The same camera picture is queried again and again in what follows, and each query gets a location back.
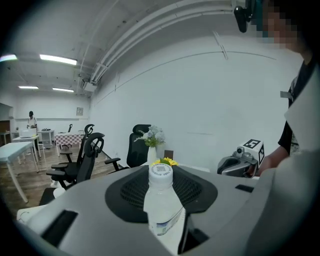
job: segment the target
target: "chair headrest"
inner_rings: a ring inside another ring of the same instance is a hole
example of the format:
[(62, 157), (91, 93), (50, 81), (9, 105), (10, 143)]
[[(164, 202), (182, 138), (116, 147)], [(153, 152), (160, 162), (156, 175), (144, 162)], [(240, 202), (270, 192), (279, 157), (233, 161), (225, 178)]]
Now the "chair headrest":
[(89, 136), (90, 134), (92, 134), (92, 132), (93, 132), (93, 127), (94, 127), (95, 125), (94, 124), (88, 124), (86, 127), (84, 127), (84, 134), (86, 134), (87, 136)]
[(142, 135), (141, 132), (139, 131), (143, 131), (144, 133), (147, 133), (149, 131), (150, 126), (151, 124), (137, 124), (133, 127), (132, 131), (134, 134)]
[[(84, 147), (84, 154), (88, 157), (92, 157), (93, 154), (97, 155), (99, 153), (101, 153), (103, 147), (104, 147), (104, 144), (105, 144), (105, 141), (103, 139), (105, 135), (100, 133), (100, 132), (94, 132), (92, 133), (86, 143), (85, 143), (85, 147)], [(91, 143), (96, 140), (94, 146), (92, 147), (91, 146)]]

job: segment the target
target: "black t-shirt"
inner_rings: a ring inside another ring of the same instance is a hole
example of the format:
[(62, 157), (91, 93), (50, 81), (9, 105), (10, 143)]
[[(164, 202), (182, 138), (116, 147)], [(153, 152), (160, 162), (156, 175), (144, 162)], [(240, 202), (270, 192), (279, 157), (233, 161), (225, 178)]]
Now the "black t-shirt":
[[(291, 93), (292, 99), (289, 99), (289, 108), (293, 101), (299, 96), (302, 90), (308, 83), (312, 72), (316, 65), (316, 58), (312, 57), (311, 61), (306, 65), (302, 63), (298, 76), (292, 81), (289, 93)], [(290, 151), (294, 152), (298, 150), (299, 145), (295, 139), (295, 136), (287, 122), (285, 122), (284, 129), (278, 144), (285, 148), (290, 155)]]

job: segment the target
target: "black slot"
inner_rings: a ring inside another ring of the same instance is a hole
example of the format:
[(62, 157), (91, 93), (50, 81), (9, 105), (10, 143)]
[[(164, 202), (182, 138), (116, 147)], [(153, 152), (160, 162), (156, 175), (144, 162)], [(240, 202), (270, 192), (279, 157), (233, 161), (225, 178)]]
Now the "black slot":
[(71, 227), (78, 213), (64, 210), (44, 232), (42, 238), (57, 247)]
[(235, 188), (238, 189), (238, 190), (249, 192), (249, 193), (252, 193), (252, 191), (254, 191), (254, 187), (246, 186), (246, 185), (242, 185), (242, 184), (236, 186)]
[(183, 233), (178, 246), (178, 255), (201, 245), (208, 239), (209, 237), (202, 230), (194, 227), (190, 214), (186, 213)]

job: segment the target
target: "yellow flower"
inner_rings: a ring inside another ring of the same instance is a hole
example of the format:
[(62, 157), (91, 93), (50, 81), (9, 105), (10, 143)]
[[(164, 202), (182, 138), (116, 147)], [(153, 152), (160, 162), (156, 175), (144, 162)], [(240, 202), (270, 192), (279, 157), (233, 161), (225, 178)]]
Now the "yellow flower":
[(155, 161), (155, 162), (153, 162), (150, 166), (154, 166), (155, 164), (160, 164), (160, 159)]
[[(172, 160), (169, 157), (165, 157), (164, 160), (168, 161), (170, 163), (170, 166), (178, 166), (179, 165), (175, 160)], [(152, 163), (150, 166), (153, 166), (155, 164), (160, 164), (160, 159), (155, 161), (154, 163)]]

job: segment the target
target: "white shirt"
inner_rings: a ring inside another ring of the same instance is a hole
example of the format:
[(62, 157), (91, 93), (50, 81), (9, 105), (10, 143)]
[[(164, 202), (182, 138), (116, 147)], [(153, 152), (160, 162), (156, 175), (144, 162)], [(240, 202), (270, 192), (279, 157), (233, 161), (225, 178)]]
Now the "white shirt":
[(37, 124), (37, 119), (35, 117), (33, 117), (32, 119), (28, 119), (28, 125), (29, 125), (29, 128), (31, 128), (31, 126), (35, 126)]

